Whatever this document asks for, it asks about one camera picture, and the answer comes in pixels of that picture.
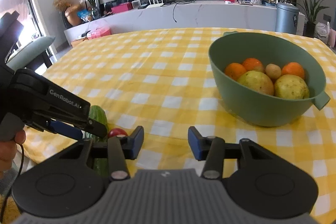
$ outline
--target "curtain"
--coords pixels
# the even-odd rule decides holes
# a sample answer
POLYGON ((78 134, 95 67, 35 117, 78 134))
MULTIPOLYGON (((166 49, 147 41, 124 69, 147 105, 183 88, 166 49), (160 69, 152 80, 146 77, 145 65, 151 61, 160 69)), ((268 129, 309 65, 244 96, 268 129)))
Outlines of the curtain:
POLYGON ((27 0, 0 0, 0 18, 6 12, 12 13, 14 11, 17 11, 20 14, 17 20, 23 25, 26 20, 32 18, 27 0))

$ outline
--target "potato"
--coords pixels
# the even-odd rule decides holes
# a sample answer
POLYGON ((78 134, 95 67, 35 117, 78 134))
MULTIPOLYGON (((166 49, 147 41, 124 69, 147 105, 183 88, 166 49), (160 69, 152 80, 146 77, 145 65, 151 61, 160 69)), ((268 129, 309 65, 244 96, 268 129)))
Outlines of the potato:
POLYGON ((275 64, 268 64, 265 73, 271 80, 275 81, 281 76, 281 68, 275 64))
POLYGON ((296 75, 283 75, 274 84, 275 96, 284 99, 309 98, 306 82, 296 75))
POLYGON ((260 93, 274 94, 272 80, 260 71, 250 70, 244 73, 237 82, 260 93))

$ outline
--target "green bowl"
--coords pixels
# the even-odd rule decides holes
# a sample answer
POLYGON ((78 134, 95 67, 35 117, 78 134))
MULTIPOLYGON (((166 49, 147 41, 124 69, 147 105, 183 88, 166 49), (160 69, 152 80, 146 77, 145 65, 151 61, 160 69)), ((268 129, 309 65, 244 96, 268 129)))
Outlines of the green bowl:
POLYGON ((324 91, 326 77, 320 64, 304 49, 280 37, 251 32, 224 33, 211 44, 209 58, 225 109, 249 123, 282 126, 301 116, 312 104, 321 110, 330 100, 324 91), (301 64, 310 98, 289 100, 261 94, 223 73, 230 63, 242 63, 249 57, 257 58, 264 66, 269 63, 280 67, 289 62, 301 64))

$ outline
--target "wall socket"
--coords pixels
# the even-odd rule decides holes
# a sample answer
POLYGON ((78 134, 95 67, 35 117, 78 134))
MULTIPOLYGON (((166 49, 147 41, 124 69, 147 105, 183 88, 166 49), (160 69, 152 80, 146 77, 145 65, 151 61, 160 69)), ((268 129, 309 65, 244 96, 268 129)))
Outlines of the wall socket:
POLYGON ((323 14, 323 20, 325 20, 327 22, 331 22, 331 16, 323 14))

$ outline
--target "red tomato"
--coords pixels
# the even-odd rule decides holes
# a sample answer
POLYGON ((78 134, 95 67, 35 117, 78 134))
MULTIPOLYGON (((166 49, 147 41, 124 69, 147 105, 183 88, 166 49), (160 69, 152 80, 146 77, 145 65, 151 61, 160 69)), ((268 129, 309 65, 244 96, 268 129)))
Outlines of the red tomato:
POLYGON ((111 129, 111 131, 108 133, 108 138, 114 137, 114 136, 118 136, 118 135, 124 135, 124 136, 128 136, 126 131, 121 129, 121 128, 113 128, 111 129))

